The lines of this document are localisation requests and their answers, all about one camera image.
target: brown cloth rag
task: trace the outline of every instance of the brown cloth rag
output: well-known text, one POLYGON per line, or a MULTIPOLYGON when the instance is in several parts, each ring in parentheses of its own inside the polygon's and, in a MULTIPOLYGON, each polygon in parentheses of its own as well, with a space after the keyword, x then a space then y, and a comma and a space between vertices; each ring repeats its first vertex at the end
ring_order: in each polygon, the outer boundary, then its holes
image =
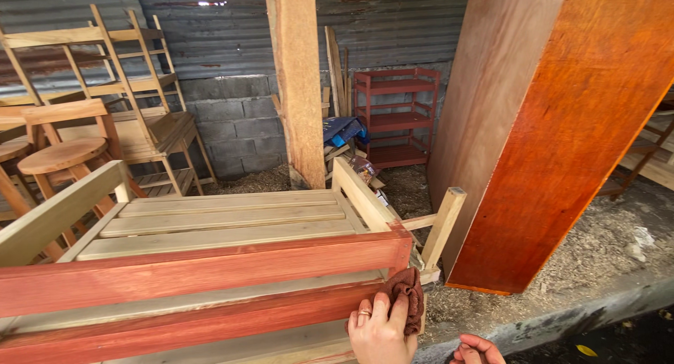
MULTIPOLYGON (((386 293, 388 299, 391 301, 391 308, 388 311, 388 316, 391 316, 391 309, 393 304, 398 299, 400 293, 406 294, 409 298, 409 308, 407 310, 407 322, 405 324, 405 336, 416 335, 421 329, 421 316, 423 315, 423 290, 421 289, 421 281, 419 280, 419 270, 416 267, 409 267, 406 270, 396 273, 395 276, 389 278, 388 281, 379 290, 386 293)), ((349 321, 344 324, 346 333, 349 333, 349 321)))

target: corrugated metal wall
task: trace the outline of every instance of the corrugated metal wall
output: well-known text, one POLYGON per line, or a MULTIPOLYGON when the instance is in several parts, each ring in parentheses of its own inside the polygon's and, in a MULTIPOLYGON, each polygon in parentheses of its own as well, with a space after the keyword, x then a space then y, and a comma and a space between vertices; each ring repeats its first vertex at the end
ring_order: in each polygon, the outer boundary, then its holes
MULTIPOLYGON (((138 16, 143 15, 138 0, 0 0, 0 24, 5 33, 86 27, 87 21, 94 19, 89 8, 90 3, 98 6, 109 29, 130 28, 128 10, 134 10, 138 16)), ((90 52, 91 49, 98 52, 92 46, 73 47, 75 54, 77 51, 90 52)), ((60 47, 25 48, 20 49, 17 55, 39 92, 80 89, 60 47)), ((142 69, 146 66, 138 59, 129 59, 124 66, 131 75, 145 73, 142 69)), ((89 84, 109 80, 102 62, 85 63, 81 67, 89 84)), ((7 55, 0 51, 0 95, 25 93, 7 55)))
MULTIPOLYGON (((452 59, 468 0, 316 0, 323 26, 349 47, 349 67, 452 59)), ((140 0, 157 15, 181 79, 274 73, 265 0, 140 0)))

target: wooden bench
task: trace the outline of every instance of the wooden bench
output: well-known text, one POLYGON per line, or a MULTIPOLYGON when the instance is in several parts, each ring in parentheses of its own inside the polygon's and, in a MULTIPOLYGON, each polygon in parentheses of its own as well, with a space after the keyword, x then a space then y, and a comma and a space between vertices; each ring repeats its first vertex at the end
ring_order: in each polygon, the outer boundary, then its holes
POLYGON ((107 163, 0 231, 0 362, 354 359, 343 318, 413 243, 334 167, 328 190, 130 200, 122 162, 107 163), (113 210, 56 264, 17 266, 113 189, 113 210))

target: round stool seat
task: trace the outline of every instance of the round stool seat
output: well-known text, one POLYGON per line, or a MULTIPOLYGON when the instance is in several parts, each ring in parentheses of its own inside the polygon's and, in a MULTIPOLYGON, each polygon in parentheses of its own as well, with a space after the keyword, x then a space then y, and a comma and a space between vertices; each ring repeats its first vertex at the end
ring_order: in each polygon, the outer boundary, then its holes
POLYGON ((104 137, 86 137, 52 145, 21 160, 19 170, 24 174, 45 174, 82 164, 108 148, 104 137))
POLYGON ((27 141, 0 144, 0 162, 11 160, 28 153, 30 147, 31 145, 27 141))

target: hand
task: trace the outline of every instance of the hand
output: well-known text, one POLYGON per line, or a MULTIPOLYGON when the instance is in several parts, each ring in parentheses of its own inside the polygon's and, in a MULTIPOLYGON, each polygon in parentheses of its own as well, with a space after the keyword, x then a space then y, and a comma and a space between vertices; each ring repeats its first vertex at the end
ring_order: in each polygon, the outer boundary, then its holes
POLYGON ((410 364, 417 350, 417 336, 402 332, 407 322, 409 298, 400 294, 393 304, 385 293, 375 295, 374 307, 368 299, 361 302, 358 311, 366 310, 372 316, 353 311, 349 318, 349 339, 359 364, 410 364))
POLYGON ((487 339, 472 334, 461 334, 459 339, 462 343, 450 364, 505 364, 499 349, 487 339))

